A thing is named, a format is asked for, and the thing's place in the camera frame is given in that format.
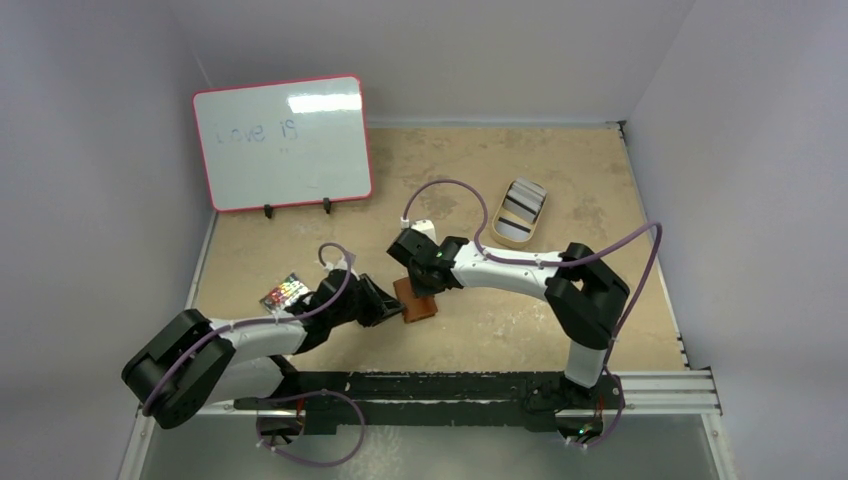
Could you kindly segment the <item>brown leather card holder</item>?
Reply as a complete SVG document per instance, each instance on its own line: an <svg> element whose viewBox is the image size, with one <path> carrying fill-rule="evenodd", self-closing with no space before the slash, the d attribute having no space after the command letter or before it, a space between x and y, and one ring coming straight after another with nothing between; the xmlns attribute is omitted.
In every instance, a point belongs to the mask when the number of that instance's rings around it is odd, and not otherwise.
<svg viewBox="0 0 848 480"><path fill-rule="evenodd" d="M393 288L397 300L403 305L402 317L406 324L431 318L438 313L435 297L416 297L409 277L395 280Z"/></svg>

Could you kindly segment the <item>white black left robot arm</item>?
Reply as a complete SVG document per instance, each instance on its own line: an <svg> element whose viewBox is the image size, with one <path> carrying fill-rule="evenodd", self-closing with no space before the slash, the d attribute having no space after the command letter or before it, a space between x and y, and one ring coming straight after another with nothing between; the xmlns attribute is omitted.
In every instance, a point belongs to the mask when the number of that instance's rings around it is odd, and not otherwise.
<svg viewBox="0 0 848 480"><path fill-rule="evenodd" d="M262 299L265 317L212 320L197 309L174 317L121 371L121 379L164 429L182 425L202 407L261 397L284 409L298 382L285 357L308 352L346 323L374 327L404 304L365 274L333 269L316 289L289 275Z"/></svg>

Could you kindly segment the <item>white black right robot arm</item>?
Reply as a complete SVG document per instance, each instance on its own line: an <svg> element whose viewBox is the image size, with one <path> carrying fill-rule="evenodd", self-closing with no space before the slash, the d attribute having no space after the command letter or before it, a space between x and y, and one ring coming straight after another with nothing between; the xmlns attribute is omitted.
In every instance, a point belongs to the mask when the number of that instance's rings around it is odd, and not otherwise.
<svg viewBox="0 0 848 480"><path fill-rule="evenodd" d="M630 288L588 246L571 243L562 252L528 253L456 236L436 242L405 228L387 254L407 270L417 297L489 288L546 302L570 340L561 381L564 399L584 407L599 396L599 379Z"/></svg>

